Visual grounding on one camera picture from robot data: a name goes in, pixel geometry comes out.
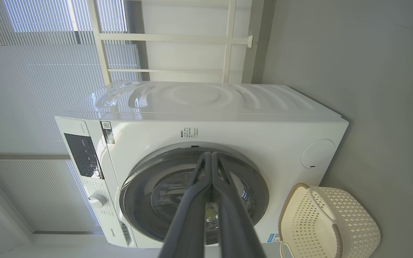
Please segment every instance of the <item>washing machine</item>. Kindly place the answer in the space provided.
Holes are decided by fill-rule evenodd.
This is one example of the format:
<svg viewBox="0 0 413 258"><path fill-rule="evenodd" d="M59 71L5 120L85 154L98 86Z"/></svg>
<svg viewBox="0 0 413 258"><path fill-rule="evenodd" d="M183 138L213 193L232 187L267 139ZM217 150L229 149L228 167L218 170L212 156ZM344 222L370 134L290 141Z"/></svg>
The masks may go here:
<svg viewBox="0 0 413 258"><path fill-rule="evenodd" d="M228 159L259 240L296 183L318 186L348 122L284 85L114 82L56 116L108 242L160 248L205 151ZM218 244L207 207L206 244Z"/></svg>

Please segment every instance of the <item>floor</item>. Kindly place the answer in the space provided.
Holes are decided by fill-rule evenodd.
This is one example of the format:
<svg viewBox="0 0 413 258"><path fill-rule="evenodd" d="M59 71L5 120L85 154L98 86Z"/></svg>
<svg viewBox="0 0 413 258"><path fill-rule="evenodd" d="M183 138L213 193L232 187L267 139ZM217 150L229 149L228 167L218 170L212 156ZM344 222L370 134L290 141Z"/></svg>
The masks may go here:
<svg viewBox="0 0 413 258"><path fill-rule="evenodd" d="M262 83L350 122L322 185L376 220L372 258L413 257L413 0L277 0Z"/></svg>

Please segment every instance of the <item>laundry basket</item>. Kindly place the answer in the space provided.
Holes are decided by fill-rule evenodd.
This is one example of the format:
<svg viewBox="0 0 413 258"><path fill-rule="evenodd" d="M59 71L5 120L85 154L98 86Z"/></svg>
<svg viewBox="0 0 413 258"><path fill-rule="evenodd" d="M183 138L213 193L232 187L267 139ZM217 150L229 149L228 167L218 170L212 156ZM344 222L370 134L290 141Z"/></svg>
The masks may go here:
<svg viewBox="0 0 413 258"><path fill-rule="evenodd" d="M295 185L278 226L285 258L367 258L380 242L379 227L361 204L331 187Z"/></svg>

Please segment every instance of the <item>white railing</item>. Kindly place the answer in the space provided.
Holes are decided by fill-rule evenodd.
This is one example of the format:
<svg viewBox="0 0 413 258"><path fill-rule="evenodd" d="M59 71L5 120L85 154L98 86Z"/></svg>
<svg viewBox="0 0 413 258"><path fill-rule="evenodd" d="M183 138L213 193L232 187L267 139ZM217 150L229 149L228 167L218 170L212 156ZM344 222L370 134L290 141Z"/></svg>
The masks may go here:
<svg viewBox="0 0 413 258"><path fill-rule="evenodd" d="M208 3L214 5L228 4L227 34L225 36L196 36L196 35L164 35L164 34L135 34L135 33L102 33L96 0L87 0L90 21L95 38L95 45L100 61L101 72L105 85L111 83L110 72L185 72L185 73L222 73L223 83L228 83L229 67L231 65L232 44L242 44L251 47L253 36L234 38L234 19L236 0L166 0L173 2ZM172 41L190 43L225 44L223 70L154 70L154 69L110 69L104 49L103 40L136 40L136 41Z"/></svg>

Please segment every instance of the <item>washing machine door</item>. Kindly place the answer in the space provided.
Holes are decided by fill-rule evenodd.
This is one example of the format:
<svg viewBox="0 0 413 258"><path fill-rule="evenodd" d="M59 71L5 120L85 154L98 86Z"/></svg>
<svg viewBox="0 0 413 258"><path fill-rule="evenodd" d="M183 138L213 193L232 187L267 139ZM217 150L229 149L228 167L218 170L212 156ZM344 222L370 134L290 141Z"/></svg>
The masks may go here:
<svg viewBox="0 0 413 258"><path fill-rule="evenodd" d="M203 152L220 152L226 157L237 194L251 221L256 224L262 218L269 204L269 190L247 157L211 143L183 143L164 149L170 150L154 152L138 163L121 190L121 210L136 230L152 239L164 241L191 173ZM205 217L206 244L217 243L219 218L214 204L206 208Z"/></svg>

